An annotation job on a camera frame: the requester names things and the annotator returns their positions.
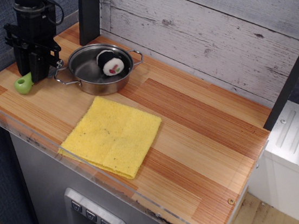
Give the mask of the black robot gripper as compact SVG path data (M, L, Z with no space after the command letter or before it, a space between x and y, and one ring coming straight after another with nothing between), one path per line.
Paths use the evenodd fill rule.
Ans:
M50 65L60 68L61 47L54 41L57 26L63 20L56 20L57 4L32 3L13 4L17 24L6 24L6 43L13 47L20 75L31 72L32 81L37 83L48 76ZM41 54L34 53L40 49Z

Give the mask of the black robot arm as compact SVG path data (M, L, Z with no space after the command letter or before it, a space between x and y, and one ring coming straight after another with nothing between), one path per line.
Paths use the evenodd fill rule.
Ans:
M19 73L33 82L48 77L51 67L61 68L61 47L55 42L57 26L54 0L14 0L17 23L6 24L6 44L13 47Z

